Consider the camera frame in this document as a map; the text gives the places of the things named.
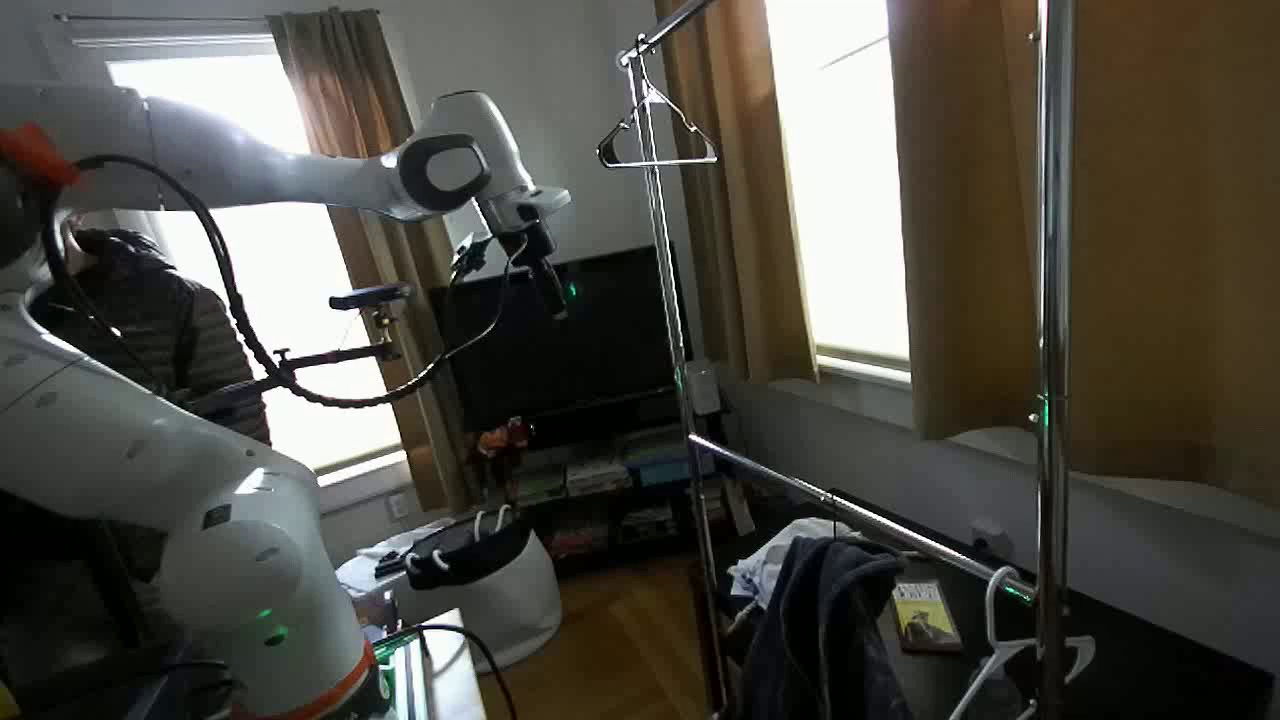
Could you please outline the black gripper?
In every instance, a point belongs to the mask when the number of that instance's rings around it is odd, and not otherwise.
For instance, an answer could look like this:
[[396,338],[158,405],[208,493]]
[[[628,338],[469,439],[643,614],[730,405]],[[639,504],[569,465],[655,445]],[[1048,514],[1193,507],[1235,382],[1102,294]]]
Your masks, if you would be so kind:
[[550,240],[544,236],[541,222],[527,222],[527,227],[516,227],[516,233],[469,236],[451,252],[451,274],[465,278],[465,274],[479,270],[491,244],[499,244],[507,263],[518,267],[536,284],[544,309],[555,319],[562,319],[570,294],[569,294],[569,288],[562,288],[562,278],[558,278],[558,270],[550,263]]

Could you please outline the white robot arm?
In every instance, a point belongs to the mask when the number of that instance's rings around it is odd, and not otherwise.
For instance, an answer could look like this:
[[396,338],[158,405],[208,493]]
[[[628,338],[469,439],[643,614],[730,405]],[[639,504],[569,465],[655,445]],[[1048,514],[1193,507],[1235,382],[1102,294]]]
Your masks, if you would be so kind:
[[96,85],[0,85],[2,309],[0,484],[70,521],[165,537],[157,597],[232,676],[240,715],[331,720],[374,685],[374,651],[320,531],[317,474],[58,338],[33,298],[64,278],[64,208],[323,202],[393,222],[476,208],[558,298],[544,221],[570,202],[527,175],[491,97],[460,87],[383,151],[278,151],[170,99]]

